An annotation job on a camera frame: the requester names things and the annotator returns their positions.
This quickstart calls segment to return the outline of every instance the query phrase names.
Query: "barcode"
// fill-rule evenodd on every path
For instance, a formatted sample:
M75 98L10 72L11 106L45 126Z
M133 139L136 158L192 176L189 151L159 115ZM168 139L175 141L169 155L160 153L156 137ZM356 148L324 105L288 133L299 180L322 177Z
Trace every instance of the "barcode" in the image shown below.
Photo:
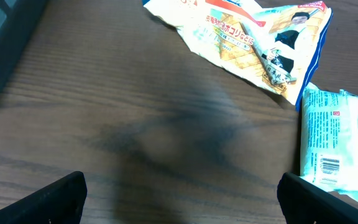
M337 175L339 173L339 160L322 158L320 160L320 168L323 172L324 177L321 179L321 183L324 184L336 184Z

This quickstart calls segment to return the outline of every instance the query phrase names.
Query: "printed photo of man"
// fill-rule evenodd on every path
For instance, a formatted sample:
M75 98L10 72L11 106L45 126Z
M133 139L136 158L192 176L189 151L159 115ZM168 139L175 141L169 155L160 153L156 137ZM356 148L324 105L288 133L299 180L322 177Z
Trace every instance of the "printed photo of man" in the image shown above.
M310 18L307 12L296 12L291 18L291 25L270 34L274 48L265 50L262 57L276 66L291 73L296 61L302 62L309 53L312 42L306 21Z

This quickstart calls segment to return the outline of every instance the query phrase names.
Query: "black object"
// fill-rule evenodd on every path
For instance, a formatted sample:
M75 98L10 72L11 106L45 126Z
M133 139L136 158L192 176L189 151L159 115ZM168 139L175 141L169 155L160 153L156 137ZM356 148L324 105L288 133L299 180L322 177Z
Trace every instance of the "black object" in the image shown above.
M294 174L283 175L277 198L288 224L358 223L358 209Z
M82 172L74 172L0 210L0 224L79 224L86 198Z
M295 31L295 30L287 30L285 32L282 32L280 34L277 34L276 36L276 42L280 41L281 43L291 47L292 49L295 49L295 41L299 36L299 32ZM283 57L281 55L279 55L278 57L276 57L275 59L272 60L272 63L274 63L274 60L279 60L280 61L280 65L279 67L281 67L282 69L286 70L288 73L291 73L292 69L293 69L293 60Z
M293 18L298 17L298 16L306 16L308 19L310 19L310 14L307 12L296 12L292 18L291 21L293 20Z
M37 25L47 0L0 0L0 92Z

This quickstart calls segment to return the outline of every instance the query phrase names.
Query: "dark wood surface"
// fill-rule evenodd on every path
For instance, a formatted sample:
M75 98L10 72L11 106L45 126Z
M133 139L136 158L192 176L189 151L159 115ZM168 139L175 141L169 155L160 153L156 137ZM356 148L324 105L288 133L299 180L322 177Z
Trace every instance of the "dark wood surface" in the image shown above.
M358 1L326 4L312 81L358 95ZM1 95L0 209L80 170L82 223L284 223L276 189L299 173L299 133L278 101L191 53L140 0L51 0Z

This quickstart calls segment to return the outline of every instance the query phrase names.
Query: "printed illustration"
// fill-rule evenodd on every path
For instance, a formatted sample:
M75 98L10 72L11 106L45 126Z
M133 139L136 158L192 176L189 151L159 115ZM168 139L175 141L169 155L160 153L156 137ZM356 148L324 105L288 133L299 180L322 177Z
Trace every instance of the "printed illustration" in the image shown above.
M246 73L261 77L264 74L265 70L254 49L250 47L254 43L254 39L249 35L245 35L239 19L236 19L234 16L229 14L221 14L223 22L229 24L231 27L235 27L236 30L241 30L241 32L243 33L243 36L240 35L236 37L236 35L234 34L233 37L236 40L243 42L247 46L249 46L247 49L244 49L234 45L229 41L222 40L221 44L219 45L221 59L234 64L236 67L242 69Z
M302 87L327 13L325 5L285 6L252 15L265 21L264 27L242 21L245 32L255 39L253 48L266 71L263 82L285 98Z

